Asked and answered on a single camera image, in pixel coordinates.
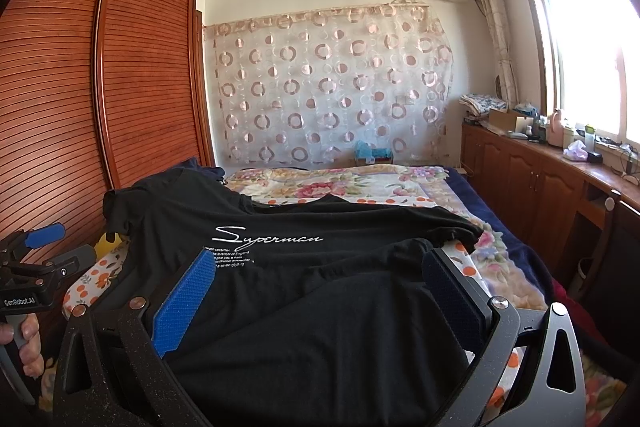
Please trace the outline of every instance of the window curtain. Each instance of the window curtain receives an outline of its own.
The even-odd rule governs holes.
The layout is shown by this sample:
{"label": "window curtain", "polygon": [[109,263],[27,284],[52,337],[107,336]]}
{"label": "window curtain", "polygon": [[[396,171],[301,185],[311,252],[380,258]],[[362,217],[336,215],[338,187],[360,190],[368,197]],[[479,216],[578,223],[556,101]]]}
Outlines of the window curtain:
{"label": "window curtain", "polygon": [[206,31],[223,122],[214,132],[231,163],[349,165],[358,140],[396,162],[444,162],[453,56],[433,8],[299,12]]}
{"label": "window curtain", "polygon": [[511,36],[504,0],[480,0],[489,25],[500,80],[500,97],[510,109],[518,103],[518,86],[511,67]]}

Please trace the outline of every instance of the silver screw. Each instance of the silver screw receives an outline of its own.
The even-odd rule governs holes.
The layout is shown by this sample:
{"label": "silver screw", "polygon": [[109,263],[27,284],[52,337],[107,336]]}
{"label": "silver screw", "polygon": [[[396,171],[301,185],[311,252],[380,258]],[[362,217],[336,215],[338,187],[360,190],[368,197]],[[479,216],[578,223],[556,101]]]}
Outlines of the silver screw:
{"label": "silver screw", "polygon": [[73,309],[73,311],[71,311],[71,314],[74,317],[82,317],[85,313],[86,313],[86,306],[84,304],[78,304],[78,306],[76,306]]}
{"label": "silver screw", "polygon": [[139,310],[141,308],[144,308],[145,304],[146,299],[144,297],[133,297],[129,301],[129,308],[131,308],[132,310]]}
{"label": "silver screw", "polygon": [[560,302],[554,302],[553,304],[551,304],[551,311],[553,311],[556,315],[566,315],[566,307]]}
{"label": "silver screw", "polygon": [[491,299],[491,304],[493,304],[499,310],[505,310],[509,307],[509,301],[504,297],[500,297],[499,295]]}

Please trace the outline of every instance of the stack of folded fabric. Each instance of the stack of folded fabric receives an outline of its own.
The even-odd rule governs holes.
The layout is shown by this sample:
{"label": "stack of folded fabric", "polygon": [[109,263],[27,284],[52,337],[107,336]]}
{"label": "stack of folded fabric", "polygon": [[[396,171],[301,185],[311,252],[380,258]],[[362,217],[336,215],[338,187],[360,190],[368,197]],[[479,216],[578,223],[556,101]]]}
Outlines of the stack of folded fabric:
{"label": "stack of folded fabric", "polygon": [[507,103],[489,94],[463,94],[460,103],[466,108],[467,120],[483,120],[489,116],[490,109],[505,109]]}

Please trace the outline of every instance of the navy blue blanket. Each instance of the navy blue blanket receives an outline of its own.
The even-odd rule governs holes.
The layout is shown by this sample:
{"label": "navy blue blanket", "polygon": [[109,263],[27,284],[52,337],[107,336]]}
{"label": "navy blue blanket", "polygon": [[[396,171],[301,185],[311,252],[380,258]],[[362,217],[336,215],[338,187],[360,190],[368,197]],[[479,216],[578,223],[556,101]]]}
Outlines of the navy blue blanket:
{"label": "navy blue blanket", "polygon": [[535,285],[545,296],[546,304],[554,301],[554,288],[549,270],[532,248],[516,238],[505,227],[493,211],[486,206],[469,183],[455,169],[447,169],[447,184],[460,198],[466,209],[474,216],[486,221],[496,232],[502,232],[509,258],[520,268],[527,280]]}

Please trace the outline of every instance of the wardrobe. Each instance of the wardrobe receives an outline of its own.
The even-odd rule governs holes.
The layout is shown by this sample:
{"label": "wardrobe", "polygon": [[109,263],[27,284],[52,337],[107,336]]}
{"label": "wardrobe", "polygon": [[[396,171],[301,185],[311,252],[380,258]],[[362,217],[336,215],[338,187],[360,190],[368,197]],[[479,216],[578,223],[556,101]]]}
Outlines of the wardrobe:
{"label": "wardrobe", "polygon": [[0,17],[0,239],[60,221],[33,262],[91,242],[111,188],[212,165],[195,0],[11,0]]}

